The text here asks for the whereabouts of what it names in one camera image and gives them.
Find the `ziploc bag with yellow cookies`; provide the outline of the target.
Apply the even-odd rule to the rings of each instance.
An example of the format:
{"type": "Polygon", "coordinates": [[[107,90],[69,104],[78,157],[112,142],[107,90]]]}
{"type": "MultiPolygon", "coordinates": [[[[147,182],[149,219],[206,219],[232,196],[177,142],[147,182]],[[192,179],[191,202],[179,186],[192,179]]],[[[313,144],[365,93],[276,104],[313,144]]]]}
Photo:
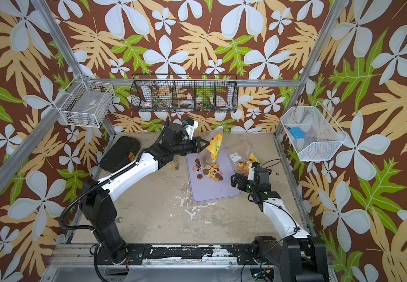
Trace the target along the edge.
{"type": "Polygon", "coordinates": [[[216,164],[223,141],[223,126],[217,126],[206,138],[209,145],[200,153],[202,169],[208,169],[216,164]]]}

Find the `ziploc bag with brown items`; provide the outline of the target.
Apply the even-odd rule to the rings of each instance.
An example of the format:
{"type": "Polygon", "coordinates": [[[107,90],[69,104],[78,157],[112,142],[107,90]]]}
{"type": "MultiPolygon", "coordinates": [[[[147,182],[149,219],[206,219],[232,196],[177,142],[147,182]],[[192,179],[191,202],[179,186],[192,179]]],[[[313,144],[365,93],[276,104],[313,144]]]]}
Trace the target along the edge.
{"type": "Polygon", "coordinates": [[[169,162],[169,168],[175,171],[180,168],[180,159],[178,156],[174,156],[173,160],[169,162]]]}

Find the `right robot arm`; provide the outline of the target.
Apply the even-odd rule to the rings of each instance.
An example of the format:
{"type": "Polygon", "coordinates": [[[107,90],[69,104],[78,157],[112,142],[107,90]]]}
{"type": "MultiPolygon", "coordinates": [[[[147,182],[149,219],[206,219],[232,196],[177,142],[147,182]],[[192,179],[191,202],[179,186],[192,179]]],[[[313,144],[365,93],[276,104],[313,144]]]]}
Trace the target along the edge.
{"type": "Polygon", "coordinates": [[[252,242],[252,258],[271,266],[270,274],[261,279],[272,282],[328,282],[329,269],[324,242],[311,236],[293,218],[280,195],[272,190],[271,170],[263,167],[249,169],[249,175],[234,174],[231,185],[248,194],[248,201],[256,204],[276,229],[280,239],[257,236],[252,242]]]}

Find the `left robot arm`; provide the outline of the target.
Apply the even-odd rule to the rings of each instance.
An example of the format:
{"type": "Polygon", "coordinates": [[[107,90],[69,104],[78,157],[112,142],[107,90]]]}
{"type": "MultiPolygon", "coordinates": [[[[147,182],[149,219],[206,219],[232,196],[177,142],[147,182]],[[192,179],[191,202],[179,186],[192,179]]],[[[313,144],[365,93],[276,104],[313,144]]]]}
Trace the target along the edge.
{"type": "Polygon", "coordinates": [[[115,219],[117,210],[114,202],[133,184],[158,171],[175,156],[200,153],[209,142],[194,136],[199,123],[188,119],[181,124],[166,122],[157,140],[143,149],[138,157],[111,175],[93,182],[82,194],[73,200],[61,213],[59,225],[64,230],[90,230],[98,244],[114,264],[126,260],[126,242],[122,239],[115,219]],[[82,214],[89,225],[70,226],[64,222],[67,213],[76,204],[80,205],[82,214]]]}

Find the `ziploc bag right with yellow toy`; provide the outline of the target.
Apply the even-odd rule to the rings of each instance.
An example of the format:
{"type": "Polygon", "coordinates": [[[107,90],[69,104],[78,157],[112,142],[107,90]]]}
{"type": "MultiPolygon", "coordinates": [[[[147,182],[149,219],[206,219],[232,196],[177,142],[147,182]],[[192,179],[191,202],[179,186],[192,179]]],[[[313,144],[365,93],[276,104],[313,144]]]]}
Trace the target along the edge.
{"type": "Polygon", "coordinates": [[[249,175],[249,166],[251,163],[259,163],[261,161],[254,154],[251,147],[245,148],[235,148],[228,151],[229,158],[234,167],[235,173],[241,174],[242,176],[249,175]]]}

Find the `pile of poured cookies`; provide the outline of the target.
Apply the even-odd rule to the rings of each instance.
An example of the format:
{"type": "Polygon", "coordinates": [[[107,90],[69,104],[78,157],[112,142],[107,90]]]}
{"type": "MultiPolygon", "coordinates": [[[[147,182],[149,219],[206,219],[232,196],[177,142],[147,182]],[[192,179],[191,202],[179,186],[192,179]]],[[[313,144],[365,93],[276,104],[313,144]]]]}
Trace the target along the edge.
{"type": "Polygon", "coordinates": [[[203,168],[201,166],[200,160],[195,159],[195,166],[192,168],[194,172],[197,173],[197,179],[201,180],[204,177],[211,179],[215,182],[219,182],[223,180],[223,173],[218,164],[210,166],[208,168],[203,168]]]}

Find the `lavender plastic tray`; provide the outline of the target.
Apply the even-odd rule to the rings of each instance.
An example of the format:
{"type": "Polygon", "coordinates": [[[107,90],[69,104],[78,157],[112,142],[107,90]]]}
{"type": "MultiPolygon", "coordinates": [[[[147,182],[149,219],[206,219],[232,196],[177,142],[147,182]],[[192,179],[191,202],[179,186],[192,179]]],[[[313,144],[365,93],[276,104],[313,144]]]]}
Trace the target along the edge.
{"type": "Polygon", "coordinates": [[[239,196],[241,191],[231,186],[231,176],[235,174],[233,165],[225,148],[219,153],[216,164],[219,165],[223,180],[215,182],[207,177],[197,179],[197,173],[192,170],[195,166],[195,159],[199,159],[199,154],[189,154],[186,156],[188,174],[190,180],[191,196],[194,202],[209,202],[218,199],[239,196]]]}

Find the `black hard case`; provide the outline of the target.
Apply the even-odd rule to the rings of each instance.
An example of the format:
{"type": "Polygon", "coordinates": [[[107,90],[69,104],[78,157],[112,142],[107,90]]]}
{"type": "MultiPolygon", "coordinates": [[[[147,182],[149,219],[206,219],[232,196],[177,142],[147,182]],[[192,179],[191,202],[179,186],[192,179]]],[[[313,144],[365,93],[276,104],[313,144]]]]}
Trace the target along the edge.
{"type": "Polygon", "coordinates": [[[114,173],[135,161],[140,149],[141,143],[138,139],[130,136],[122,136],[102,157],[100,166],[102,170],[114,173]]]}

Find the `blue object in basket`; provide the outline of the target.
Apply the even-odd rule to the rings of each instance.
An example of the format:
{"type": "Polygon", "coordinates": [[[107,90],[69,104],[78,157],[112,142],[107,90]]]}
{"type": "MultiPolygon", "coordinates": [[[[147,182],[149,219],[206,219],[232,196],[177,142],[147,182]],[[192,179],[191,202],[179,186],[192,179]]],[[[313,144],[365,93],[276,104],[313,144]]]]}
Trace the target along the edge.
{"type": "Polygon", "coordinates": [[[305,137],[305,132],[301,128],[288,128],[288,130],[295,139],[303,139],[305,137]]]}

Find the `white mesh basket right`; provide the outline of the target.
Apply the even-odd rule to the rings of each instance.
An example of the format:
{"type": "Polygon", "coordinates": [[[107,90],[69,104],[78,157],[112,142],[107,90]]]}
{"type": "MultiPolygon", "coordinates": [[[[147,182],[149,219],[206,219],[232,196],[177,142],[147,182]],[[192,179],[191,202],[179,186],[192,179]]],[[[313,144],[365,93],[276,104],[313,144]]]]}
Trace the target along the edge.
{"type": "Polygon", "coordinates": [[[293,106],[281,117],[281,123],[300,161],[330,161],[348,139],[332,114],[321,104],[293,106]],[[288,128],[301,128],[303,139],[295,139],[288,128]]]}

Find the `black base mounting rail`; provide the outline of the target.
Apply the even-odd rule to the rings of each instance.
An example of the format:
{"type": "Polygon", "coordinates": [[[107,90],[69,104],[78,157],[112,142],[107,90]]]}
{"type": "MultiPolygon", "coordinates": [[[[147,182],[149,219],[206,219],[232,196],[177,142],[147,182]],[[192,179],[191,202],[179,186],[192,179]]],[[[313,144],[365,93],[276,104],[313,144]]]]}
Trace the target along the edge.
{"type": "Polygon", "coordinates": [[[94,257],[99,265],[122,264],[140,266],[147,260],[171,259],[203,260],[214,257],[231,257],[238,264],[252,260],[261,261],[268,248],[260,248],[259,243],[235,244],[125,244],[117,250],[99,246],[94,257]]]}

